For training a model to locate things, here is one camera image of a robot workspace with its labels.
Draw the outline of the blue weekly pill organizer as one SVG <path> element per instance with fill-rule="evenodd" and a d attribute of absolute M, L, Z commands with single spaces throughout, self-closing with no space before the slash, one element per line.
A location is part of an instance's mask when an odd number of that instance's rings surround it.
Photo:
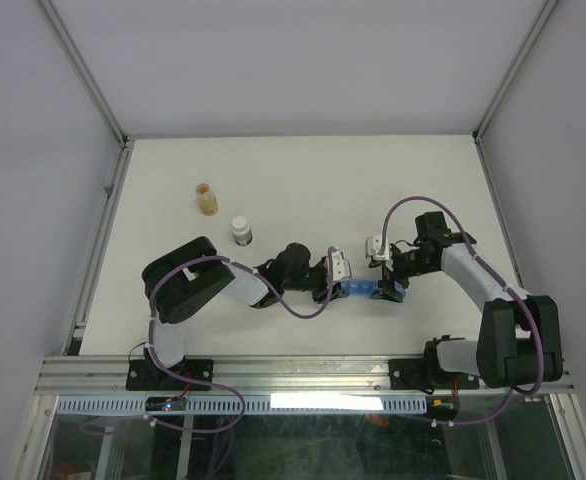
<path fill-rule="evenodd" d="M 366 297 L 370 299 L 370 294 L 377 287 L 378 282 L 384 281 L 350 279 L 342 282 L 341 284 L 343 284 L 348 290 L 348 296 Z"/>

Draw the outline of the white cap pill bottle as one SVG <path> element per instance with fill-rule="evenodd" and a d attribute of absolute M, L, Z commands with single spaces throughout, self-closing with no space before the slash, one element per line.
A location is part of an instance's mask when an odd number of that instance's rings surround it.
<path fill-rule="evenodd" d="M 247 246 L 253 240 L 251 226 L 247 218 L 241 215 L 231 220 L 231 233 L 234 242 L 239 246 Z"/>

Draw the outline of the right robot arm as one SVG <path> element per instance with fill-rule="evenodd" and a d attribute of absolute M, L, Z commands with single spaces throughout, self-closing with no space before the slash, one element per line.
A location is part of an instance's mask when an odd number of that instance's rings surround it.
<path fill-rule="evenodd" d="M 412 278 L 443 273 L 481 314 L 476 339 L 444 335 L 426 342 L 402 378 L 417 389 L 446 388 L 465 376 L 490 388 L 531 394 L 562 378 L 564 360 L 557 303 L 510 285 L 466 233 L 452 231 L 441 212 L 415 220 L 417 237 L 403 251 L 381 235 L 369 237 L 365 256 L 381 271 L 373 298 L 401 302 Z"/>

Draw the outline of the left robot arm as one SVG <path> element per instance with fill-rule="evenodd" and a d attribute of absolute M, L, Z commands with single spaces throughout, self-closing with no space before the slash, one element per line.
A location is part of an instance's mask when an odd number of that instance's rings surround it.
<path fill-rule="evenodd" d="M 147 375 L 161 388 L 179 383 L 186 322 L 219 294 L 258 310 L 279 304 L 293 317 L 311 320 L 344 296 L 342 283 L 351 278 L 349 261 L 335 247 L 313 265 L 306 246 L 290 243 L 250 267 L 220 254 L 209 238 L 197 237 L 142 272 L 150 308 Z"/>

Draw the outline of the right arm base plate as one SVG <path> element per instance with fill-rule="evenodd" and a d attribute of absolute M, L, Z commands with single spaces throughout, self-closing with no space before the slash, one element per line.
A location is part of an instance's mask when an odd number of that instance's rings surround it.
<path fill-rule="evenodd" d="M 433 395 L 436 390 L 477 390 L 479 380 L 468 373 L 448 372 L 437 359 L 436 347 L 450 341 L 450 336 L 433 338 L 426 342 L 419 357 L 392 358 L 388 361 L 388 376 L 392 390 L 417 390 Z"/>

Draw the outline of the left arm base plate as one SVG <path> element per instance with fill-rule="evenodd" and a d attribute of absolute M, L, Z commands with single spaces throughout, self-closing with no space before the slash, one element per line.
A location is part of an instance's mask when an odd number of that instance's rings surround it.
<path fill-rule="evenodd" d="M 150 358 L 131 360 L 125 388 L 127 391 L 210 391 L 213 380 L 212 359 L 183 359 L 170 368 L 173 375 L 161 370 Z"/>

